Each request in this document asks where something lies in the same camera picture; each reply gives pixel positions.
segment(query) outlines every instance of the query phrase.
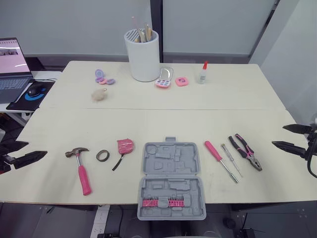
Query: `laptop screen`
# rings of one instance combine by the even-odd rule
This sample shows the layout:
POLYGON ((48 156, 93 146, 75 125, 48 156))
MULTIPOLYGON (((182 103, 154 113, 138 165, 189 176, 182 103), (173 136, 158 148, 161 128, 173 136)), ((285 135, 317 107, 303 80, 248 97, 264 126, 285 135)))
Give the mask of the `laptop screen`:
POLYGON ((31 74, 16 38, 0 39, 0 75, 31 74))

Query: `white cup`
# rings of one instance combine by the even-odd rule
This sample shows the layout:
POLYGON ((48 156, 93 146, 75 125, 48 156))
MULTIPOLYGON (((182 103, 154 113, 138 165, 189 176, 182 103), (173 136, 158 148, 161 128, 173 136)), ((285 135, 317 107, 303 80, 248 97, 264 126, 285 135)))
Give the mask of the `white cup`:
POLYGON ((150 82, 159 77, 159 35, 152 31, 149 42, 137 43, 137 30, 125 33, 124 40, 127 47, 132 77, 141 82, 150 82))

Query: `table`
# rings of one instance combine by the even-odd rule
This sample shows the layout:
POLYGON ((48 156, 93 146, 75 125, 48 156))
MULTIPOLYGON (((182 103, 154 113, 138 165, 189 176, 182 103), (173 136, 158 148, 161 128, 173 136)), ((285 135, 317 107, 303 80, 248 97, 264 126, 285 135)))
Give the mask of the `table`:
POLYGON ((34 112, 18 140, 30 144, 12 156, 34 150, 47 150, 40 161, 2 174, 0 200, 48 204, 128 204, 137 203, 142 172, 142 153, 146 142, 162 142, 176 136, 178 142, 195 142, 201 162, 206 203, 262 203, 317 199, 316 179, 307 171, 306 161, 283 152, 272 140, 291 141, 306 147, 304 136, 282 129, 294 123, 286 110, 125 110, 39 108, 34 112), (258 172, 233 149, 227 137, 240 133, 263 170, 258 172), (130 138, 135 150, 123 158, 118 139, 130 138), (204 147, 210 140, 240 180, 235 184, 224 168, 204 147), (228 149, 241 169, 238 176, 220 144, 228 149), (86 147, 81 161, 86 167, 93 192, 82 195, 75 157, 65 152, 86 147), (98 151, 107 149, 110 158, 99 162, 98 151))
POLYGON ((204 85, 195 82, 202 64, 163 63, 174 69, 172 85, 157 88, 130 75, 129 63, 71 61, 61 80, 42 101, 40 108, 174 109, 174 110, 284 110, 282 102, 256 64, 210 64, 204 85), (95 70, 102 69, 114 85, 106 85, 107 100, 93 102, 91 94, 102 88, 95 70), (189 85, 176 86, 186 76, 189 85))
MULTIPOLYGON (((38 79, 50 79, 50 78, 56 78, 58 79, 61 75, 61 72, 59 71, 32 71, 33 78, 35 80, 38 79)), ((23 90, 21 95, 28 89, 29 85, 23 90)), ((8 116, 10 116, 12 119, 14 119, 16 122, 18 122, 20 125, 25 126, 26 121, 18 115, 18 113, 32 113, 32 111, 26 111, 26 110, 7 110, 6 107, 10 103, 1 103, 0 104, 0 113, 6 113, 8 116)))

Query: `fluffy keychain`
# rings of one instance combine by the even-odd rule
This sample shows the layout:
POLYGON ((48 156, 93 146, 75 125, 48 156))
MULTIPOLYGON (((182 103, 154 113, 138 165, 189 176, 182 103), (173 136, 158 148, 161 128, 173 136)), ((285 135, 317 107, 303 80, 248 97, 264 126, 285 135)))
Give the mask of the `fluffy keychain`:
POLYGON ((95 92, 92 93, 91 98, 96 102, 101 101, 107 96, 106 91, 106 88, 97 89, 95 92))

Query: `mouse pad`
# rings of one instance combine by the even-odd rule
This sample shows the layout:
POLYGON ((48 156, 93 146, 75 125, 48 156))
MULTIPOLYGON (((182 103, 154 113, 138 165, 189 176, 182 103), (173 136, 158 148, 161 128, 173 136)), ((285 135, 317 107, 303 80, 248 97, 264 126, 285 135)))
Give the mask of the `mouse pad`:
POLYGON ((41 101, 47 95, 47 93, 52 88, 54 83, 53 82, 34 82, 31 84, 30 87, 32 87, 36 84, 42 84, 44 87, 42 89, 42 92, 39 95, 37 95, 35 97, 30 97, 30 95, 28 94, 28 90, 26 90, 16 103, 10 103, 6 107, 6 109, 8 109, 8 110, 35 111, 35 109, 39 108, 41 101))

